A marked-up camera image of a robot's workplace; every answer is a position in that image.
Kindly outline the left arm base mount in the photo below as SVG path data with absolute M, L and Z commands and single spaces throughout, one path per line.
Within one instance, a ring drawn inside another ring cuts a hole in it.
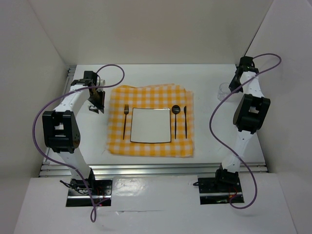
M 66 207 L 91 207 L 92 203 L 85 187 L 78 187 L 73 183 L 60 180 L 68 188 Z M 112 179 L 96 180 L 90 188 L 92 198 L 97 206 L 108 207 L 112 202 Z

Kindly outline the black spoon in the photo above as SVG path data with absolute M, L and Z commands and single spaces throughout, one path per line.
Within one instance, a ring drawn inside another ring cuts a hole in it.
M 175 139 L 176 139 L 176 131 L 177 131 L 177 115 L 180 113 L 181 109 L 179 105 L 174 105 L 172 107 L 172 113 L 175 115 Z

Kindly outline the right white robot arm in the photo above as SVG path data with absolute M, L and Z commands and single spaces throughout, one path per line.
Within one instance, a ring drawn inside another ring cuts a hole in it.
M 244 159 L 245 150 L 250 139 L 259 130 L 264 122 L 270 106 L 270 99 L 261 92 L 258 78 L 253 78 L 259 70 L 255 68 L 253 58 L 244 56 L 240 59 L 235 76 L 229 84 L 230 91 L 242 92 L 242 99 L 234 113 L 233 124 L 237 127 L 234 151 L 220 164 L 213 178 L 213 186 L 218 191 L 234 186 L 238 182 L 241 159 Z

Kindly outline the clear glass cup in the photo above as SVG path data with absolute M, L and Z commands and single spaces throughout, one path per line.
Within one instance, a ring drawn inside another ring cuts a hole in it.
M 228 96 L 231 93 L 229 85 L 230 84 L 227 82 L 220 84 L 217 94 L 217 98 L 219 101 L 222 101 L 226 96 Z

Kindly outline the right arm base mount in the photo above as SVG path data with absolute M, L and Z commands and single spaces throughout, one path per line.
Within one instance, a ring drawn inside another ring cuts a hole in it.
M 199 177 L 193 186 L 198 187 L 201 205 L 244 203 L 240 180 L 234 185 L 216 185 L 212 177 Z

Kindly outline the black fork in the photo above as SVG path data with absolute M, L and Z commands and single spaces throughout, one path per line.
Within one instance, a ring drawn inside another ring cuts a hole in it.
M 123 125 L 123 139 L 125 139 L 125 131 L 126 131 L 126 121 L 127 121 L 127 115 L 129 114 L 129 105 L 124 105 L 124 125 Z

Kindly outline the white square plate black rim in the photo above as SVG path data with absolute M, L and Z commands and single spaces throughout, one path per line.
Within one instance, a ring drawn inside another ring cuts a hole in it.
M 133 143 L 170 143 L 170 109 L 133 108 L 130 141 Z

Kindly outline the black knife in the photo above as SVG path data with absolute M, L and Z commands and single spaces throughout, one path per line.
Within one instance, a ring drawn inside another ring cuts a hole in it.
M 185 138 L 188 138 L 188 130 L 187 130 L 187 106 L 184 106 L 183 108 L 184 112 L 184 119 L 185 119 Z

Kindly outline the yellow white checkered cloth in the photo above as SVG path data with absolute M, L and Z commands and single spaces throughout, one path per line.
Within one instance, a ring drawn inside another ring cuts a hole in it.
M 114 155 L 145 157 L 193 157 L 195 149 L 194 99 L 192 91 L 177 84 L 149 85 L 132 87 L 122 85 L 111 91 L 106 149 Z M 175 139 L 175 115 L 171 114 L 170 143 L 133 143 L 130 141 L 132 113 L 127 115 L 125 139 L 123 139 L 124 105 L 129 109 L 163 109 L 179 105 L 187 106 L 188 138 L 185 138 L 184 112 L 177 115 Z

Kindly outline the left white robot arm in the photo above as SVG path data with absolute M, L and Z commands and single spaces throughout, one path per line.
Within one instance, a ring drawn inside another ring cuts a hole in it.
M 105 91 L 99 88 L 105 81 L 93 71 L 85 71 L 82 79 L 73 80 L 68 95 L 52 111 L 42 114 L 44 141 L 57 153 L 71 172 L 71 184 L 86 195 L 95 192 L 97 183 L 93 170 L 85 162 L 79 149 L 81 142 L 76 114 L 86 100 L 89 111 L 104 112 Z

